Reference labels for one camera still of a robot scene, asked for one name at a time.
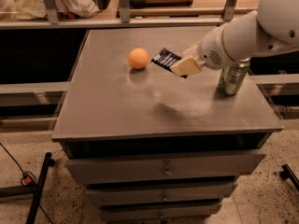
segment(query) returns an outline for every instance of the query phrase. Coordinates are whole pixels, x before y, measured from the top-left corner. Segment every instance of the white robotic arm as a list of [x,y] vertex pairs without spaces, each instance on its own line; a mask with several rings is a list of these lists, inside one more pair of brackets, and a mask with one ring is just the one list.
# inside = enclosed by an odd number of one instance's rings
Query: white robotic arm
[[299,0],[261,0],[257,11],[211,30],[195,44],[200,61],[193,64],[222,69],[247,57],[299,50],[298,8]]

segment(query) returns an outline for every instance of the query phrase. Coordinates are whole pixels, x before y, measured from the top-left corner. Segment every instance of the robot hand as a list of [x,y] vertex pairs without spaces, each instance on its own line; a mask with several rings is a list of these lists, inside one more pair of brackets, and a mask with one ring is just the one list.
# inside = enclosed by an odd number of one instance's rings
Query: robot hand
[[203,66],[206,64],[198,54],[198,47],[200,41],[196,42],[194,45],[185,49],[181,53],[181,60],[174,63],[170,69],[178,77],[187,76],[200,73]]

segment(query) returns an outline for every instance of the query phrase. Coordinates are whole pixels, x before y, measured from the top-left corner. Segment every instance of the speckled floor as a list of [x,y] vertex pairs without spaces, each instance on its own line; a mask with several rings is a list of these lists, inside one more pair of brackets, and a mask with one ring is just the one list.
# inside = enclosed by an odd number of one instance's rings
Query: speckled floor
[[[84,197],[65,168],[67,157],[58,143],[51,141],[47,120],[0,121],[0,142],[24,170],[38,177],[46,152],[55,160],[49,169],[41,206],[55,224],[103,223],[95,207]],[[173,218],[169,224],[298,224],[299,192],[290,180],[279,177],[287,163],[299,175],[299,119],[285,120],[285,129],[273,133],[263,146],[267,156],[252,175],[241,176],[230,198],[222,201],[217,215],[201,218]],[[0,148],[0,187],[18,186],[21,173],[8,154]],[[0,199],[0,224],[26,223],[31,195]],[[38,209],[36,223],[49,223]],[[127,222],[159,223],[159,220]]]

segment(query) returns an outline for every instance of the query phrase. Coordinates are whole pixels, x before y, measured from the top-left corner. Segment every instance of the cabinet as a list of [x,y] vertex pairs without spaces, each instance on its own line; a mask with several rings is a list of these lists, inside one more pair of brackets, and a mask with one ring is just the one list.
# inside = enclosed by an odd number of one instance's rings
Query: cabinet
[[102,220],[216,214],[283,129],[249,76],[225,97],[216,91],[220,72],[184,79],[153,63],[141,71],[127,64],[135,47],[150,57],[164,47],[180,52],[212,28],[89,32],[52,139]]

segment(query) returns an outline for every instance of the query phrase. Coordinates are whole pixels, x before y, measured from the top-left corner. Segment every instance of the gray tabletop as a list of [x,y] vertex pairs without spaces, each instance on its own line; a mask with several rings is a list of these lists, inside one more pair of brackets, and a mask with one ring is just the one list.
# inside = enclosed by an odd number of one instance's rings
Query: gray tabletop
[[216,88],[221,71],[176,77],[149,63],[132,70],[129,52],[180,54],[213,27],[91,30],[57,119],[54,141],[276,132],[282,121],[246,76],[239,93]]

